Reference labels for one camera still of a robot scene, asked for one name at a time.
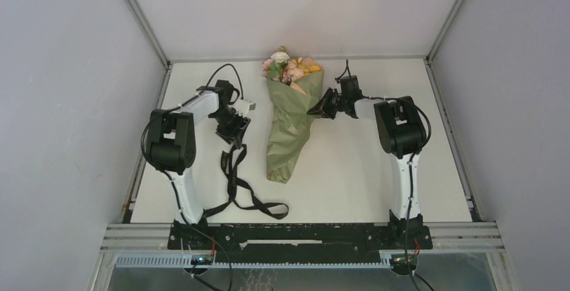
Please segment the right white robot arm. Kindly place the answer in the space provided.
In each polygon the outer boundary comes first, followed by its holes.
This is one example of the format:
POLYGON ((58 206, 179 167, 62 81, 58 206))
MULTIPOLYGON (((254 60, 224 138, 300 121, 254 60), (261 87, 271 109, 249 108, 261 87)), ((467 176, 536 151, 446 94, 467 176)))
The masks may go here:
POLYGON ((334 119, 343 112, 355 119, 376 122, 380 146, 391 158, 393 205, 389 209, 389 241, 405 248, 421 238, 423 216, 417 192, 419 154, 431 138, 426 114, 410 96, 366 97, 360 90, 343 93, 329 88, 308 116, 334 119))

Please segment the yellow fake flower stem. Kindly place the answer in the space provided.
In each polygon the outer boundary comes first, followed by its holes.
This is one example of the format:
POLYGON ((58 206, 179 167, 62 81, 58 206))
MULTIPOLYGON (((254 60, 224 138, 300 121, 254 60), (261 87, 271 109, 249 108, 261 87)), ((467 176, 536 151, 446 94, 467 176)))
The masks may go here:
POLYGON ((323 67, 319 65, 311 57, 298 57, 293 60, 297 67, 303 71, 304 74, 315 73, 323 70, 323 67))

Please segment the orange wrapping paper sheet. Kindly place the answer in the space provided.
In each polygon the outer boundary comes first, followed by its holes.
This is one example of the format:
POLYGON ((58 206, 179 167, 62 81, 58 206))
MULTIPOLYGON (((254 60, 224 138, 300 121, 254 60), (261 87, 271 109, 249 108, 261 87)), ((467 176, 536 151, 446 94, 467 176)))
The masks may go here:
POLYGON ((310 138, 314 116, 307 112, 321 99, 323 71, 310 73, 285 84, 267 81, 273 118, 266 149, 267 179, 287 183, 301 150, 310 138))

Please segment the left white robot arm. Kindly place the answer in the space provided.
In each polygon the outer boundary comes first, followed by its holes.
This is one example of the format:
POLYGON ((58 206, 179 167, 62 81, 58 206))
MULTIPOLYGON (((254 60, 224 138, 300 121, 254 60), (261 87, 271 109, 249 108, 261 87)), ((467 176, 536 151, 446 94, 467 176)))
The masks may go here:
POLYGON ((216 135, 240 149, 251 122, 247 115, 254 109, 252 101, 233 101, 221 88, 201 87, 193 97, 173 108, 153 110, 143 130, 143 157, 169 180, 177 208, 175 221, 189 225, 184 240, 195 249, 205 247, 210 240, 209 229, 199 224, 206 218, 206 211, 198 201, 192 174, 197 155, 195 127, 212 118, 218 123, 216 135))

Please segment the pink fake flower stem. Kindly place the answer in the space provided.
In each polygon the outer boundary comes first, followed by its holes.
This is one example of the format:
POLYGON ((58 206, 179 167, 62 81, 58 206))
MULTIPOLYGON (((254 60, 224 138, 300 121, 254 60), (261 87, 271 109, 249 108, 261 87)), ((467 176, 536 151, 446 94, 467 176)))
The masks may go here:
POLYGON ((270 81, 289 84, 309 74, 309 69, 303 67, 297 60, 277 61, 267 59, 262 63, 264 76, 270 81))

